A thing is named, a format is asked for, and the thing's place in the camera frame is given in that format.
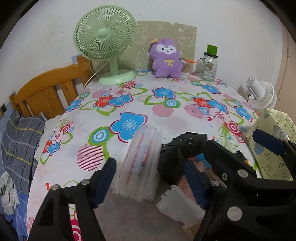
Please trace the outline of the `purple plush toy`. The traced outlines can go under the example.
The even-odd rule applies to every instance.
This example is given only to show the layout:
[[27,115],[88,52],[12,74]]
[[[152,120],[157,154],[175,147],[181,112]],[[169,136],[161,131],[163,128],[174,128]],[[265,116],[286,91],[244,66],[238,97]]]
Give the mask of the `purple plush toy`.
[[151,41],[149,51],[152,59],[152,71],[156,78],[180,78],[183,64],[180,61],[180,51],[175,42],[169,38]]

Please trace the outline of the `beige door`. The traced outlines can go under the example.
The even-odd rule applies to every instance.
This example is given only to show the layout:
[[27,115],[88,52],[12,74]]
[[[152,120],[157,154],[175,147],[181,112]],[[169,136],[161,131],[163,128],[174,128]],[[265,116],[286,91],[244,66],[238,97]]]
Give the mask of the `beige door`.
[[296,45],[292,36],[281,24],[282,27],[282,59],[275,90],[277,101],[275,109],[287,113],[295,121],[295,55]]

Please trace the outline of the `wall power socket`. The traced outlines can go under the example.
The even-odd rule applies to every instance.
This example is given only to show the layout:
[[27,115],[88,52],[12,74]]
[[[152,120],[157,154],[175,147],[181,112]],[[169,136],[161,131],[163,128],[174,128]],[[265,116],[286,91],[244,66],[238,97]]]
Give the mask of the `wall power socket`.
[[7,111],[7,107],[5,103],[0,107],[0,111],[1,111],[1,114],[5,114],[5,112]]

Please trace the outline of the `white standing fan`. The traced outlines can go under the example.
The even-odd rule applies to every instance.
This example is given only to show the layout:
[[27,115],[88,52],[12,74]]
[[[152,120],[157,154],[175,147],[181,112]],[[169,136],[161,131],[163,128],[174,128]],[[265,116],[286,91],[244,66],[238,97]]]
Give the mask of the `white standing fan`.
[[276,104],[276,92],[268,81],[258,81],[254,76],[250,76],[245,81],[247,89],[253,96],[250,104],[257,110],[274,108]]

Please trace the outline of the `toothpick jar orange lid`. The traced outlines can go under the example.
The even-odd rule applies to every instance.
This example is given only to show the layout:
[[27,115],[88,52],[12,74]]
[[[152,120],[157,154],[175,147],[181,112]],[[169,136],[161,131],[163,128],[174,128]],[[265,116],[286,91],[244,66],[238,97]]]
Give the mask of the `toothpick jar orange lid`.
[[183,58],[180,58],[180,61],[183,64],[183,68],[181,70],[182,75],[189,75],[193,69],[194,64],[197,63],[194,60],[188,60],[188,59],[183,59]]

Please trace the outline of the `glass jar green lid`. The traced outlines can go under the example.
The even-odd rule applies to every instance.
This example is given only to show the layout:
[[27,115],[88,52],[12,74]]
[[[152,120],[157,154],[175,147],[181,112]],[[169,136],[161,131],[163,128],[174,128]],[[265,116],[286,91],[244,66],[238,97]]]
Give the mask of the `glass jar green lid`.
[[218,47],[214,45],[207,45],[207,51],[204,56],[197,60],[196,73],[203,80],[214,81],[216,78],[218,67]]

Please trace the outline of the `clear plastic packet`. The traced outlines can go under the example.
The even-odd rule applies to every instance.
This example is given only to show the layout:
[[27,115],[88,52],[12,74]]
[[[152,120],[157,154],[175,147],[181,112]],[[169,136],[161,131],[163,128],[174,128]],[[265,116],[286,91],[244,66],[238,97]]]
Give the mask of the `clear plastic packet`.
[[159,186],[158,164],[163,133],[151,125],[140,126],[117,160],[112,193],[136,202],[152,201]]

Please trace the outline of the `black plastic bag roll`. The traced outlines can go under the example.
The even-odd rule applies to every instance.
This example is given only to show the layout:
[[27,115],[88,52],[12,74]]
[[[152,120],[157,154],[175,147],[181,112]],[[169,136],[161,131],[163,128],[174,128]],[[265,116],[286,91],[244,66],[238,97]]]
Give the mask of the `black plastic bag roll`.
[[205,133],[186,132],[162,145],[158,172],[162,182],[177,185],[184,175],[185,161],[203,153]]

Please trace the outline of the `crumpled white cloth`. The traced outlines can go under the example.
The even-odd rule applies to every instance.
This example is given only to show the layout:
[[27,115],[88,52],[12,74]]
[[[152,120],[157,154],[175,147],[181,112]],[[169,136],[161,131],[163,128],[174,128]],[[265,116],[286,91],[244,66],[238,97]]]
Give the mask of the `crumpled white cloth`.
[[16,207],[20,204],[16,186],[9,173],[5,171],[1,175],[1,205],[4,213],[14,215]]

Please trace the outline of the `grey plaid pillow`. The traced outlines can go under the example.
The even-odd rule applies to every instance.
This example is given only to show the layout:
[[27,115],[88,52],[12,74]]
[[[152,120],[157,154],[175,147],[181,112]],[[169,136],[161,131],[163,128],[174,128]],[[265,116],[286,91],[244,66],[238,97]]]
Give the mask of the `grey plaid pillow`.
[[34,158],[44,132],[45,122],[39,117],[25,118],[16,110],[8,118],[4,129],[1,150],[5,170],[16,188],[29,195],[37,168]]

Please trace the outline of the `green desk fan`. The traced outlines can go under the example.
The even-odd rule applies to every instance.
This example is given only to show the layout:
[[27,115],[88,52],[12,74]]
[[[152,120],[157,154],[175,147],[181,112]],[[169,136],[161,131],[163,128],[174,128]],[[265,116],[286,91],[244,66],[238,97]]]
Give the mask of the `green desk fan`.
[[74,30],[74,45],[86,59],[109,63],[110,71],[102,75],[101,85],[117,85],[134,80],[134,71],[119,69],[117,58],[133,43],[136,22],[126,9],[100,6],[84,15]]

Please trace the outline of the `pink packet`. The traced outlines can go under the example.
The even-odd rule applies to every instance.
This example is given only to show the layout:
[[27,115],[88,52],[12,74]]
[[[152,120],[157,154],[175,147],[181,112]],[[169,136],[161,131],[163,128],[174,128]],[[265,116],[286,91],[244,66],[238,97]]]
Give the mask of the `pink packet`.
[[203,162],[188,159],[185,161],[184,175],[178,184],[185,196],[201,207],[205,207],[207,204],[205,188],[208,183],[204,171],[205,165]]

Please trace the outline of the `yellow patterned storage box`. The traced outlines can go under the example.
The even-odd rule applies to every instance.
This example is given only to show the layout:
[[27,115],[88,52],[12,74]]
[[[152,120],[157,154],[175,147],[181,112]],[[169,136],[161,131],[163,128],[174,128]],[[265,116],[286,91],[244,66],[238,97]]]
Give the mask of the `yellow patterned storage box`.
[[266,108],[245,138],[259,167],[262,178],[292,181],[293,177],[280,154],[283,142],[295,143],[295,123],[279,110]]

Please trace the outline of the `white cotton pad pack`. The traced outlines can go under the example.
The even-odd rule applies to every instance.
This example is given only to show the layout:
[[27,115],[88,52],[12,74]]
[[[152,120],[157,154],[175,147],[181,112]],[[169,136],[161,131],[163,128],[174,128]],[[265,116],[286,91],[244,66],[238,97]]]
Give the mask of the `white cotton pad pack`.
[[182,222],[185,226],[195,225],[202,221],[205,215],[205,211],[175,185],[161,195],[161,200],[156,207],[162,214],[174,221]]

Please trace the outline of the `floral tablecloth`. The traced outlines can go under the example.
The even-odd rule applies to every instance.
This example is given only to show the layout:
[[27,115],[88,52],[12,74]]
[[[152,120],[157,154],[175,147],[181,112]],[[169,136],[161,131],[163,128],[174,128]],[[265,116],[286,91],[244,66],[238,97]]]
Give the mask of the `floral tablecloth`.
[[231,152],[241,151],[253,164],[243,134],[257,119],[257,111],[220,79],[158,79],[139,73],[122,85],[91,84],[64,114],[45,124],[29,193],[27,229],[52,185],[69,187],[90,178],[108,157],[116,158],[127,147],[139,126],[160,129],[163,143],[186,132],[205,133]]

